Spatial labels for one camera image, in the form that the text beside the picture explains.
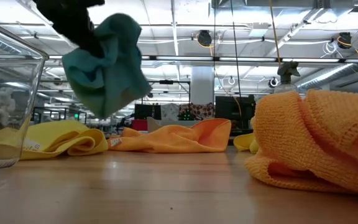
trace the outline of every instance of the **label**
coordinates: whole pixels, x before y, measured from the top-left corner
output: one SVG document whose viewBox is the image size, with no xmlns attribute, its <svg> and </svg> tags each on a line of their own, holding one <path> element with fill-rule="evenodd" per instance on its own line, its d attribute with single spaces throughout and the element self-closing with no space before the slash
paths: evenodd
<svg viewBox="0 0 358 224">
<path fill-rule="evenodd" d="M 118 146 L 121 143 L 122 143 L 121 138 L 116 138 L 116 139 L 110 140 L 111 147 Z"/>
<path fill-rule="evenodd" d="M 27 150 L 27 151 L 40 151 L 41 150 L 41 145 L 33 140 L 30 139 L 26 139 L 24 140 L 24 144 L 23 144 L 23 149 Z"/>
</svg>

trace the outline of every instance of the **orange towel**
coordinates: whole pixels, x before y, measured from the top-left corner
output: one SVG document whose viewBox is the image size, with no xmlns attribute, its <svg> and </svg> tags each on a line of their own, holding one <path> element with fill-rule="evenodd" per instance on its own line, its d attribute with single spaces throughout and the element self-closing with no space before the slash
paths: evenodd
<svg viewBox="0 0 358 224">
<path fill-rule="evenodd" d="M 148 134 L 126 128 L 120 138 L 109 139 L 109 149 L 154 153 L 224 152 L 230 130 L 231 122 L 227 119 L 208 119 L 191 128 L 168 125 Z"/>
<path fill-rule="evenodd" d="M 253 177 L 288 189 L 358 193 L 358 94 L 266 96 L 253 127 L 259 151 L 245 163 Z"/>
</svg>

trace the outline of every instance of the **table surface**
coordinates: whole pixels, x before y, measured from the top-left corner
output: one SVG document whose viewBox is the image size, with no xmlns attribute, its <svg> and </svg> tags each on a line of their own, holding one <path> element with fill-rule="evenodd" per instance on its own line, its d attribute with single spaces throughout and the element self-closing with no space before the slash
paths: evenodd
<svg viewBox="0 0 358 224">
<path fill-rule="evenodd" d="M 0 169 L 0 223 L 358 223 L 358 196 L 279 189 L 248 152 L 20 161 Z"/>
</svg>

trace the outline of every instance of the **yellow cloth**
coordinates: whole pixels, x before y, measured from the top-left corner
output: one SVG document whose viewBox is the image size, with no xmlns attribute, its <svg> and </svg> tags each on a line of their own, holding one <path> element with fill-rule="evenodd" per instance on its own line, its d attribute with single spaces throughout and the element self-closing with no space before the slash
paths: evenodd
<svg viewBox="0 0 358 224">
<path fill-rule="evenodd" d="M 237 136 L 233 140 L 233 145 L 239 152 L 249 150 L 253 154 L 255 154 L 259 148 L 253 133 Z"/>
<path fill-rule="evenodd" d="M 0 130 L 0 149 L 17 151 L 18 144 L 12 142 L 22 139 L 20 133 L 11 128 Z M 78 121 L 54 121 L 28 128 L 21 159 L 48 159 L 65 151 L 70 156 L 86 156 L 107 150 L 107 140 L 100 130 L 89 129 Z"/>
<path fill-rule="evenodd" d="M 288 189 L 358 193 L 358 94 L 269 95 L 253 127 L 260 148 L 245 162 L 253 177 Z"/>
<path fill-rule="evenodd" d="M 231 122 L 227 119 L 207 119 L 191 128 L 167 125 L 148 134 L 126 128 L 121 137 L 110 138 L 109 145 L 110 150 L 115 151 L 224 152 L 229 141 L 230 130 Z"/>
</svg>

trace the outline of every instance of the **white figurine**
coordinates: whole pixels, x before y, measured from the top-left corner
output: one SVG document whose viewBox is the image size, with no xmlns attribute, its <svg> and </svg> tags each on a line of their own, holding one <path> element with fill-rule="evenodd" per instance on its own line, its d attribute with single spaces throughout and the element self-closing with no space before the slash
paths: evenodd
<svg viewBox="0 0 358 224">
<path fill-rule="evenodd" d="M 3 126 L 8 125 L 9 113 L 13 112 L 16 108 L 16 102 L 11 98 L 12 93 L 12 88 L 0 89 L 0 122 Z"/>
</svg>

